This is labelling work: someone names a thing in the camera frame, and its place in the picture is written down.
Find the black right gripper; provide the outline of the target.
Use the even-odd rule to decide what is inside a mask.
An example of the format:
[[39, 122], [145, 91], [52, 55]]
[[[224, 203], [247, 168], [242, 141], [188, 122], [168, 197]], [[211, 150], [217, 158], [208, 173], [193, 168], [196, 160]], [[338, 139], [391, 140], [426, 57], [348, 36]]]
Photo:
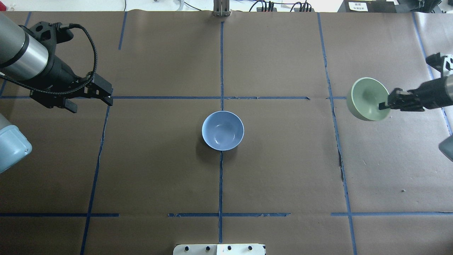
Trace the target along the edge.
[[453, 105], [452, 79], [434, 79], [422, 83], [417, 89], [408, 90], [411, 93], [406, 105], [407, 92], [394, 89], [386, 102], [379, 103], [379, 110], [394, 109], [407, 112], [423, 112], [425, 109], [437, 109]]

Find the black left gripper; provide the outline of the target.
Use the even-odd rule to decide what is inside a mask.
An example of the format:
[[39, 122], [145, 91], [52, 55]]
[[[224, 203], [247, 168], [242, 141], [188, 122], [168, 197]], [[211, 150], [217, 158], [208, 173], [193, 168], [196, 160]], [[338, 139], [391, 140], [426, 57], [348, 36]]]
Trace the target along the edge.
[[30, 98], [46, 108], [64, 108], [71, 113], [77, 113], [78, 106], [70, 98], [83, 94], [84, 89], [81, 86], [87, 82], [87, 98], [101, 100], [108, 106], [113, 105], [111, 83], [99, 74], [93, 74], [93, 71], [88, 72], [84, 78], [79, 77], [58, 57], [50, 58], [44, 71], [30, 80], [30, 86], [33, 88]]

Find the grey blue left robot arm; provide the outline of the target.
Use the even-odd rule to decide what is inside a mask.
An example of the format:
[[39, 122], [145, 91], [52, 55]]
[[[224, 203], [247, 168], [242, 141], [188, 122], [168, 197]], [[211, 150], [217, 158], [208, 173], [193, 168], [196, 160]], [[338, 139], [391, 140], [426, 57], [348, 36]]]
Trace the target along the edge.
[[[84, 77], [56, 55], [58, 44], [73, 39], [72, 29], [82, 30], [93, 50], [93, 68]], [[82, 25], [39, 22], [27, 28], [1, 14], [1, 79], [29, 90], [29, 97], [42, 106], [76, 113], [75, 97], [112, 106], [112, 85], [97, 74], [97, 65], [96, 46]]]

